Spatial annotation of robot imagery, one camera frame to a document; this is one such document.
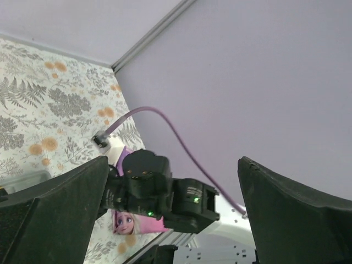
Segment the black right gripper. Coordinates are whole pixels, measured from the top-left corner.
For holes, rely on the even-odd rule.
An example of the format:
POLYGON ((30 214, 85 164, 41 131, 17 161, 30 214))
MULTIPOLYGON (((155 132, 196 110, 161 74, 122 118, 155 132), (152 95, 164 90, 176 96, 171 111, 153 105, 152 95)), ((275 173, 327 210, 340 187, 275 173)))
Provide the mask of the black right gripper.
POLYGON ((123 174, 110 165, 101 200, 103 209, 160 220, 171 212, 172 173, 169 160, 140 149, 122 161, 123 174))

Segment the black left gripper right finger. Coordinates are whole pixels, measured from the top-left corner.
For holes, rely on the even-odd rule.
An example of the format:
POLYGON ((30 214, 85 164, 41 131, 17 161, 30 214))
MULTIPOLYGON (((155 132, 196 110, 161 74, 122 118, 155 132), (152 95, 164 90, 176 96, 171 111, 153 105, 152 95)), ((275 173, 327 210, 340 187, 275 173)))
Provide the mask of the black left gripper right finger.
POLYGON ((242 157, 238 178, 259 263, 351 263, 351 201, 242 157))

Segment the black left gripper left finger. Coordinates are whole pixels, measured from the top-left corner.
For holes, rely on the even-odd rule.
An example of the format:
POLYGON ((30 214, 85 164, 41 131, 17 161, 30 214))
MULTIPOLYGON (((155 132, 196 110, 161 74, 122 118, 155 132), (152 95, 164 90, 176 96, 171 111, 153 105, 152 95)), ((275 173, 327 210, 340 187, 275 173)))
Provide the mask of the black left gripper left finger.
POLYGON ((83 263, 109 172, 96 157, 1 196, 1 263, 83 263))

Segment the grey plastic tool case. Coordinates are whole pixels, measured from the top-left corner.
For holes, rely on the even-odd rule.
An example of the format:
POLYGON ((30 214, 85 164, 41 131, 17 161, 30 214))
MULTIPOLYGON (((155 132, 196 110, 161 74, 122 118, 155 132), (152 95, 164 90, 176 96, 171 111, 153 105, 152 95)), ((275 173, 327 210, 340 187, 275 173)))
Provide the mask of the grey plastic tool case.
POLYGON ((51 178, 50 173, 46 170, 38 170, 22 175, 11 176, 1 180, 1 192, 5 191, 6 194, 12 194, 43 183, 51 178))

